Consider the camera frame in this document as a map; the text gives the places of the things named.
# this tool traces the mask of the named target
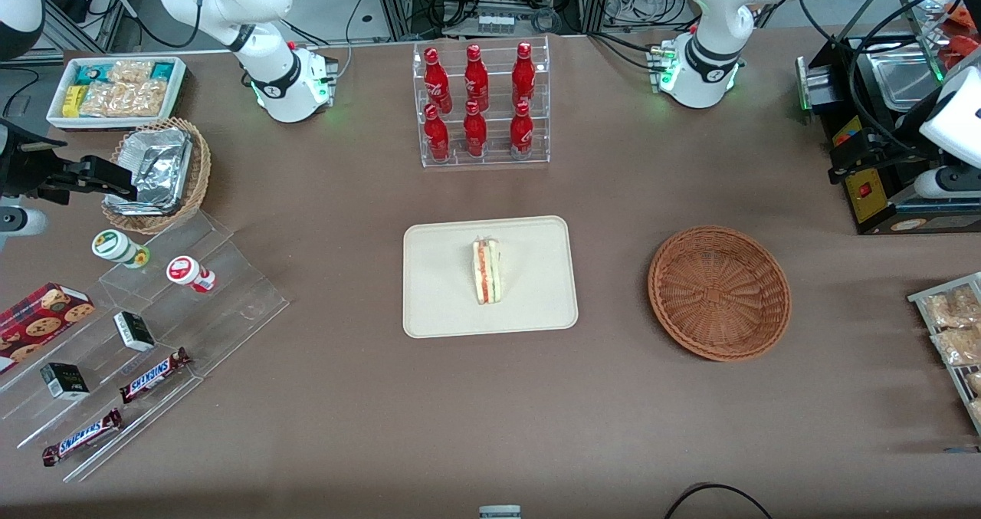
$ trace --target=red bottle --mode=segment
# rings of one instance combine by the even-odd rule
[[[476,100],[481,111],[491,106],[491,89],[487,82],[487,66],[481,60],[481,47],[467,45],[467,70],[463,73],[467,85],[467,99]]]
[[[443,114],[448,114],[453,110],[453,100],[449,97],[449,76],[439,64],[439,54],[435,48],[426,48],[423,55],[426,57],[426,92],[430,103],[435,103]]]
[[[515,107],[521,100],[532,103],[535,96],[535,64],[532,62],[532,45],[526,41],[518,44],[518,61],[514,62],[511,71],[511,100]]]
[[[423,131],[426,132],[426,142],[432,160],[445,163],[449,160],[449,132],[446,131],[446,124],[439,118],[439,111],[434,104],[427,103],[424,111],[426,111],[426,123],[423,124]]]
[[[511,120],[511,156],[515,160],[525,160],[532,153],[532,130],[535,123],[528,117],[528,102],[522,100],[514,108]]]
[[[476,100],[467,102],[467,117],[463,120],[463,131],[467,134],[467,153],[480,159],[487,148],[487,121],[481,114]]]

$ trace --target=brown tablecloth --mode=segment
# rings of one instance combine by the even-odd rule
[[[654,41],[641,38],[640,41]],[[357,48],[336,107],[277,124],[231,54],[185,56],[182,116],[213,153],[204,209],[292,300],[84,483],[63,485],[0,425],[3,517],[658,517],[722,481],[783,517],[977,516],[981,456],[905,295],[981,270],[977,235],[859,237],[802,120],[796,55],[765,30],[711,110],[651,95],[585,38],[553,38],[547,169],[423,171],[410,45]],[[64,135],[66,156],[119,134]],[[40,204],[52,226],[0,255],[0,306],[45,281],[87,287],[98,197]],[[571,330],[413,340],[402,234],[424,222],[561,215],[579,296]],[[794,316],[756,361],[678,347],[645,295],[670,234],[731,226],[787,272]],[[750,516],[700,494],[676,517]]]

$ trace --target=snickers bar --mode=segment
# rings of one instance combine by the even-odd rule
[[[178,351],[174,352],[167,357],[167,360],[162,361],[157,364],[149,372],[144,373],[142,376],[138,376],[132,383],[127,384],[122,389],[120,389],[120,394],[123,396],[123,404],[129,404],[139,396],[140,393],[152,389],[152,387],[157,386],[172,373],[178,371],[181,366],[190,362],[189,356],[183,347],[178,348]]]
[[[91,445],[95,439],[105,435],[106,432],[122,431],[122,429],[123,416],[120,415],[119,410],[113,408],[106,417],[64,439],[60,445],[52,445],[45,448],[44,453],[41,454],[41,460],[44,462],[45,467],[51,467],[80,447]]]

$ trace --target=sandwich slice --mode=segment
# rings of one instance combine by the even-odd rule
[[[500,252],[497,239],[482,238],[474,241],[474,282],[477,286],[477,302],[500,302]]]

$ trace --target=brown wicker basket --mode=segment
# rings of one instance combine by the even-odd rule
[[[661,325],[684,348],[720,362],[763,355],[787,330],[791,292],[774,257],[735,229],[671,236],[648,272]]]
[[[201,202],[204,201],[204,194],[208,191],[208,176],[211,174],[211,150],[208,149],[208,142],[204,141],[201,132],[193,124],[182,118],[168,118],[136,128],[136,131],[130,132],[130,134],[164,128],[181,128],[194,138],[192,159],[190,159],[189,170],[187,170],[187,181],[185,182],[181,208],[169,216],[123,216],[111,212],[105,205],[102,205],[102,214],[116,228],[147,235],[160,233],[164,228],[176,222],[176,219],[196,211]],[[112,155],[113,163],[118,162],[120,150],[123,148],[123,142],[126,141],[127,137],[130,135],[127,134],[123,141],[120,141],[120,144],[116,146],[116,152]]]

